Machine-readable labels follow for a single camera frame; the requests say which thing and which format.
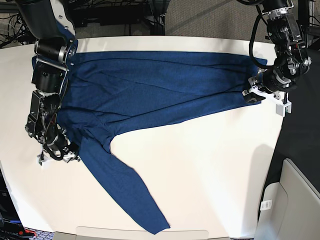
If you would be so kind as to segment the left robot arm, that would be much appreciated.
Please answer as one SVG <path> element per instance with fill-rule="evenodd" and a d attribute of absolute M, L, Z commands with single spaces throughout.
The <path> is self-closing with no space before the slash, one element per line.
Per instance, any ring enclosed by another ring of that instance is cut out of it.
<path fill-rule="evenodd" d="M 262 71 L 249 79 L 250 88 L 242 92 L 244 100 L 249 104 L 267 97 L 278 100 L 280 93 L 287 94 L 297 87 L 297 80 L 309 71 L 312 63 L 300 28 L 294 15 L 289 12 L 294 4 L 290 0 L 242 0 L 240 3 L 254 6 L 258 12 L 248 52 L 251 61 Z M 264 22 L 267 34 L 276 54 L 272 65 L 258 62 L 253 53 L 258 25 L 265 15 L 268 16 Z"/>

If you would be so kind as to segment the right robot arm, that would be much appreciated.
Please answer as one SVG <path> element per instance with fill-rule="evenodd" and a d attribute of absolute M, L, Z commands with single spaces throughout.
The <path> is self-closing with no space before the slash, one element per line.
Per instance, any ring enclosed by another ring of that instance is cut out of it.
<path fill-rule="evenodd" d="M 66 0 L 16 1 L 28 29 L 35 37 L 31 82 L 35 85 L 25 130 L 41 144 L 37 156 L 42 164 L 80 161 L 79 146 L 57 123 L 58 111 L 68 89 L 69 71 L 78 48 L 75 27 Z"/>

